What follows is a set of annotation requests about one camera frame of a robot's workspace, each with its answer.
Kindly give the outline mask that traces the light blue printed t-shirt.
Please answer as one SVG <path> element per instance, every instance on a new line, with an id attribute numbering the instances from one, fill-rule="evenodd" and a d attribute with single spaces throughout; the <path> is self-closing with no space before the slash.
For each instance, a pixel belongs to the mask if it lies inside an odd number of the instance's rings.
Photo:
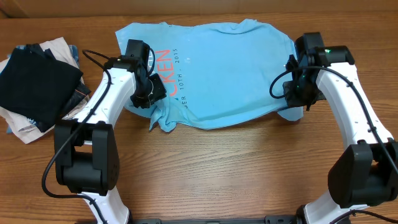
<path id="1" fill-rule="evenodd" d="M 288 108 L 282 97 L 294 42 L 270 24 L 252 19 L 199 26 L 132 23 L 118 30 L 116 38 L 122 53 L 131 39 L 154 50 L 149 67 L 167 96 L 148 109 L 131 102 L 125 107 L 163 131 L 178 124 L 223 128 L 271 112 L 289 121 L 303 117 L 301 108 Z"/>

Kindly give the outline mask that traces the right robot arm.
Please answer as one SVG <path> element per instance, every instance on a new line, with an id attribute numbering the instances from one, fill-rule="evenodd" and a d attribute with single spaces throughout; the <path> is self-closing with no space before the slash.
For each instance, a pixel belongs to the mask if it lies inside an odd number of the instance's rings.
<path id="1" fill-rule="evenodd" d="M 328 173 L 328 190 L 297 210 L 297 223 L 349 223 L 397 198 L 397 141 L 375 114 L 345 46 L 298 47 L 286 71 L 283 98 L 290 108 L 327 100 L 343 138 L 343 153 Z"/>

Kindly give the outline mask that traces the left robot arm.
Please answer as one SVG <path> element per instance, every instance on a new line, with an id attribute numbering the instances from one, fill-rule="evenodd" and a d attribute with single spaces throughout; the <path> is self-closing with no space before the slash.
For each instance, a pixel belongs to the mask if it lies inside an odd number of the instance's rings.
<path id="1" fill-rule="evenodd" d="M 116 187 L 120 166 L 114 125 L 128 100 L 135 107 L 149 108 L 165 97 L 154 64 L 152 54 L 109 58 L 87 105 L 55 126 L 57 182 L 87 203 L 97 223 L 133 222 Z"/>

